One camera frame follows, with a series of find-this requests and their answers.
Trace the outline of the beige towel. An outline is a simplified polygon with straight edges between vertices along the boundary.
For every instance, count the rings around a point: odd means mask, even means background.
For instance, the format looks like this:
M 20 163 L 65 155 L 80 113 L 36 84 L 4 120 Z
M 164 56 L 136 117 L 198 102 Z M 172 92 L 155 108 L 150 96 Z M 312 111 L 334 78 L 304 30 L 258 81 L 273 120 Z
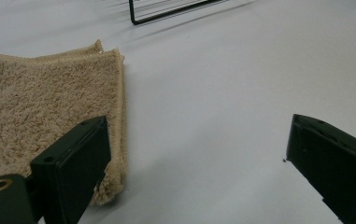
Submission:
M 0 175 L 28 175 L 29 163 L 85 119 L 107 117 L 111 162 L 94 205 L 111 202 L 128 170 L 124 57 L 101 43 L 54 55 L 0 54 Z

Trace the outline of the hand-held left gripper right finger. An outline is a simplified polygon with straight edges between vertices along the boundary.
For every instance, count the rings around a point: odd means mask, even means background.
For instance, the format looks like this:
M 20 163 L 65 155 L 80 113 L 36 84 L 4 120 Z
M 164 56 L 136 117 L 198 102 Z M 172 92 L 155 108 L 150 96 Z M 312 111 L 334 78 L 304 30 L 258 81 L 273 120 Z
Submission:
M 295 114 L 286 156 L 344 224 L 356 224 L 355 137 Z

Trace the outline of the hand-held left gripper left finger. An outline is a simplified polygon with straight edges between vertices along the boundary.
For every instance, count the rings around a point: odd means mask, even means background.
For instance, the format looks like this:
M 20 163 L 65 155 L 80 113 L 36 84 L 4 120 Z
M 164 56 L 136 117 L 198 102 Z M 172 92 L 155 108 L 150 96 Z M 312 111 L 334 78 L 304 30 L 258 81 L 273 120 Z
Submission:
M 111 160 L 107 118 L 87 119 L 30 163 L 47 224 L 78 224 Z

